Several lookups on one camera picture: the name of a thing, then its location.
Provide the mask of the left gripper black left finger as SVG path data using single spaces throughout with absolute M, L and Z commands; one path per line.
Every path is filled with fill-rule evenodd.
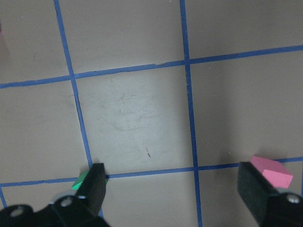
M 84 178 L 75 196 L 88 210 L 98 216 L 106 194 L 106 172 L 103 163 L 94 163 Z

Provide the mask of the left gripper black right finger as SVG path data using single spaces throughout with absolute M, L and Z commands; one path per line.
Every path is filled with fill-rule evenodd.
M 241 162 L 238 169 L 237 191 L 257 224 L 267 218 L 269 198 L 278 191 L 251 162 Z

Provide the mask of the green foam cube near left arm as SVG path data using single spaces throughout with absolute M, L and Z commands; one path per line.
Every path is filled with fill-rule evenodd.
M 86 171 L 76 179 L 76 181 L 73 183 L 71 189 L 72 190 L 78 190 L 82 186 L 87 187 L 88 189 L 98 189 L 98 188 L 105 188 L 109 179 L 107 179 L 106 175 L 102 173 L 98 173 L 91 169 L 89 171 Z

